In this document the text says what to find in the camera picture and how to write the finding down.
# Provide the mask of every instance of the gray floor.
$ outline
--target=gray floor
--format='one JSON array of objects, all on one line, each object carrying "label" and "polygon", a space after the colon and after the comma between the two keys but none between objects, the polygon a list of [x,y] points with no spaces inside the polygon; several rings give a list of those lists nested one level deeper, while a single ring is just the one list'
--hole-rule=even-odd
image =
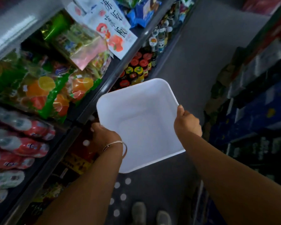
[{"label": "gray floor", "polygon": [[[218,72],[229,63],[237,46],[246,46],[268,17],[239,11],[241,0],[201,0],[169,59],[158,74],[170,84],[178,102],[203,123],[203,109]],[[125,179],[131,178],[126,185]],[[158,210],[169,212],[178,222],[188,186],[198,175],[185,153],[129,174],[119,174],[120,187],[114,189],[115,202],[109,206],[106,225],[131,222],[131,206],[144,201],[147,224],[155,223]],[[125,201],[120,200],[126,194]],[[120,215],[114,217],[114,210]]]}]

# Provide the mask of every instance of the white plastic basin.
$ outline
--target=white plastic basin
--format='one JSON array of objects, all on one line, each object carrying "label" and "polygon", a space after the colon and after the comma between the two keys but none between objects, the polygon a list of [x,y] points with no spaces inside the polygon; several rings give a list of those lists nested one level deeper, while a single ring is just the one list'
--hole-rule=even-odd
[{"label": "white plastic basin", "polygon": [[177,106],[169,84],[158,78],[101,96],[100,123],[116,131],[128,147],[120,173],[184,152],[173,127]]}]

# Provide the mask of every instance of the hand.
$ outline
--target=hand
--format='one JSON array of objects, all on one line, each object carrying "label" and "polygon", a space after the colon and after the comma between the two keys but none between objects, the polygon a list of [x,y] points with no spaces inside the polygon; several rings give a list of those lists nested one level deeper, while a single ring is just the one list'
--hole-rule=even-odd
[{"label": "hand", "polygon": [[103,150],[106,145],[112,142],[115,142],[117,140],[122,140],[119,134],[109,129],[106,129],[103,125],[100,125],[100,123],[98,122],[92,124],[91,131],[94,132],[93,135],[94,143],[97,144],[97,146],[101,148],[101,150]]},{"label": "hand", "polygon": [[202,128],[199,119],[187,110],[185,111],[182,105],[179,105],[177,108],[174,129],[177,137],[186,132],[192,132],[198,136],[202,136]]}]

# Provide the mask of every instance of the person's left hand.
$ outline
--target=person's left hand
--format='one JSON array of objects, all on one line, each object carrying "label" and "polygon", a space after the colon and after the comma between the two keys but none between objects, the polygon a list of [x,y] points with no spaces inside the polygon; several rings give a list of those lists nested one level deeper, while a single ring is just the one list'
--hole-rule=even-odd
[{"label": "person's left hand", "polygon": [[119,134],[105,128],[103,125],[101,125],[98,122],[92,124],[91,131],[94,132],[93,141],[100,148],[100,150],[103,150],[106,145],[112,142],[115,142],[117,140],[120,141],[122,140]]}]

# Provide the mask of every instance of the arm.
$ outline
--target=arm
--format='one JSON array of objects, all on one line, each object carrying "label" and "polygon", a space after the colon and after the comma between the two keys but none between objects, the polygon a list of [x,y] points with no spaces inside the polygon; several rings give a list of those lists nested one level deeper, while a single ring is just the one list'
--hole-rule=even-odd
[{"label": "arm", "polygon": [[[94,141],[102,149],[121,140],[116,132],[99,123],[92,125]],[[112,144],[89,170],[49,205],[36,225],[103,225],[113,187],[122,163],[123,145]]]},{"label": "arm", "polygon": [[227,224],[281,224],[281,186],[225,155],[180,105],[175,132]]}]

